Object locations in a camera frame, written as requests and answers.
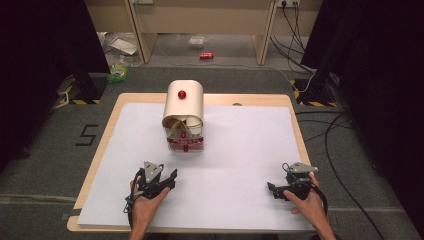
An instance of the metal bracket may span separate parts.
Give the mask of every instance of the metal bracket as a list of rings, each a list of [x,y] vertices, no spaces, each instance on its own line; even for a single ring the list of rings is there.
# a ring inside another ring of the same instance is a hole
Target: metal bracket
[[[146,178],[146,183],[150,183],[150,181],[152,181],[162,171],[162,166],[158,166],[151,162],[144,162],[144,177]]]
[[[292,173],[308,173],[308,172],[317,172],[318,168],[317,167],[311,167],[307,164],[301,163],[301,162],[297,162],[293,165],[291,165],[290,167],[290,171]]]

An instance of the wrist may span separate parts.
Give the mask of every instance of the wrist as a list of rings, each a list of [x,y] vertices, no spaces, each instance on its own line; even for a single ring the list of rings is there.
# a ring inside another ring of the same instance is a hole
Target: wrist
[[[331,229],[330,223],[325,221],[325,223],[314,226],[317,231],[320,239],[322,240],[336,240],[333,229]]]
[[[142,240],[147,231],[147,224],[144,223],[133,223],[133,228],[130,233],[130,240]]]

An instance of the floor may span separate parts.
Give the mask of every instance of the floor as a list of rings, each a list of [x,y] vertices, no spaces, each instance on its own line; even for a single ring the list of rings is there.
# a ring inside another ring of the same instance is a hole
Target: floor
[[[192,37],[203,38],[203,44],[190,44]],[[135,44],[135,39],[128,33],[110,34],[104,42],[106,58],[109,65],[120,61],[120,50],[113,49],[108,44],[116,38]],[[291,37],[273,37],[273,41],[286,54],[296,62],[300,62],[302,55],[298,52],[302,48],[292,43]],[[303,46],[306,46],[308,38],[302,38]],[[200,60],[199,54],[212,52],[213,59]],[[283,57],[270,41],[266,53],[266,61],[263,66],[258,66],[253,47],[252,37],[244,35],[196,35],[196,34],[160,34],[155,45],[152,57],[147,67],[219,67],[219,68],[269,68],[276,70],[304,71],[294,63],[290,63]]]

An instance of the green object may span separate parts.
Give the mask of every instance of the green object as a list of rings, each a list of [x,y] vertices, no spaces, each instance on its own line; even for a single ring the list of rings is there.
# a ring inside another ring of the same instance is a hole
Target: green object
[[[123,82],[127,78],[128,66],[123,63],[113,64],[107,80],[110,82]]]

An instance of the wooden table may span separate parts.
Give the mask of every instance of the wooden table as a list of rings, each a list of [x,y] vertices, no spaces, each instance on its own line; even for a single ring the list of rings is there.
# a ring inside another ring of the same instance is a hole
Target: wooden table
[[[118,120],[119,114],[125,103],[165,103],[166,93],[124,93],[121,94],[115,104],[115,107],[110,116],[109,122],[106,126],[102,139],[100,140],[96,154],[91,163],[90,169],[87,173],[86,179],[81,188],[80,194],[74,205],[74,210],[82,209],[87,195],[90,191],[92,182],[96,176],[97,169],[103,159],[103,154],[108,145],[109,139],[113,133],[115,124]],[[205,105],[220,105],[231,106],[234,104],[241,104],[244,106],[279,106],[288,107],[291,112],[293,130],[296,137],[297,147],[303,163],[310,164],[309,157],[306,151],[305,144],[297,123],[297,119],[291,104],[290,98],[286,95],[274,94],[204,94]],[[129,232],[130,228],[107,228],[107,227],[84,227],[77,224],[78,216],[71,216],[68,220],[68,229],[70,231],[78,232]],[[149,232],[157,232],[155,229],[148,229]],[[178,229],[167,229],[167,232],[181,232]]]

